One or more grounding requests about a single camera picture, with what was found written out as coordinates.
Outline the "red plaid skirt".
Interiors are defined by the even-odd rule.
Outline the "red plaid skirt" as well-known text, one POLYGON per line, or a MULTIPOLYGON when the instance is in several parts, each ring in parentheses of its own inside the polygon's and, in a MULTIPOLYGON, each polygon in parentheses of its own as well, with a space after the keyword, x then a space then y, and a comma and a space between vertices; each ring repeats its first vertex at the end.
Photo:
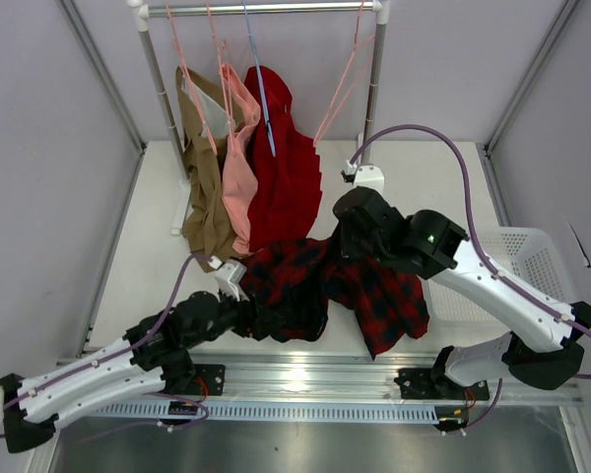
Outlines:
POLYGON ((242 264, 241 288, 283 320, 271 334, 278 342, 317 341, 331 302, 354 313, 373 359, 404 336, 419 339, 427 333, 429 314, 419 278, 369 257, 346 258, 333 236, 274 242, 242 264))

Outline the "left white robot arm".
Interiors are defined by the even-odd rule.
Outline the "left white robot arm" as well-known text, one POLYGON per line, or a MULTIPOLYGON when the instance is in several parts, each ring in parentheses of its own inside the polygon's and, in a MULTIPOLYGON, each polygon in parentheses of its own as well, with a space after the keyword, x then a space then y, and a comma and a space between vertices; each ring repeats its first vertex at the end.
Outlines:
POLYGON ((196 376, 191 349, 229 331, 262 340, 281 323, 255 300, 196 292, 70 365, 37 377, 8 374, 0 379, 7 449, 34 449, 86 415, 134 396, 184 393, 196 376))

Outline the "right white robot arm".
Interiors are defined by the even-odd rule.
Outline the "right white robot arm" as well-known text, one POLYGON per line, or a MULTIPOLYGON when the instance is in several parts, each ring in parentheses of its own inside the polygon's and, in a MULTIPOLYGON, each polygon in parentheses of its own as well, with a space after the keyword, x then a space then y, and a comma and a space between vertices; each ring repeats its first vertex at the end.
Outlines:
POLYGON ((371 188, 355 187, 334 205, 340 247, 397 272, 433 280, 490 313, 507 333, 469 347, 449 346, 430 371, 431 389, 452 397, 479 381, 513 376, 555 390, 580 371, 582 329, 591 305, 567 304, 536 290, 485 256, 464 229, 433 210, 405 217, 371 188))

